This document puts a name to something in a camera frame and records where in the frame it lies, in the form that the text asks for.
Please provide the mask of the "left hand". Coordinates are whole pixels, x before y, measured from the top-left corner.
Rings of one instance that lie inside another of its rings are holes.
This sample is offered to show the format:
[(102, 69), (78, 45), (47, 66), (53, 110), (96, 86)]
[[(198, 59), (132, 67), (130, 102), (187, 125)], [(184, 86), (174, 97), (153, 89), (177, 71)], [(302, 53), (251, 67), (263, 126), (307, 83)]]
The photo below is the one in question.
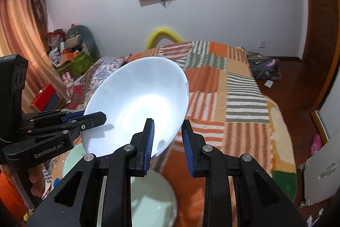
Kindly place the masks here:
[[(1, 165), (1, 172), (6, 176), (8, 181), (15, 185), (14, 177), (11, 173), (11, 167), (8, 164)], [(43, 175), (43, 164), (37, 165), (28, 170), (29, 180), (32, 183), (31, 193), (34, 196), (42, 196), (45, 192), (45, 179)]]

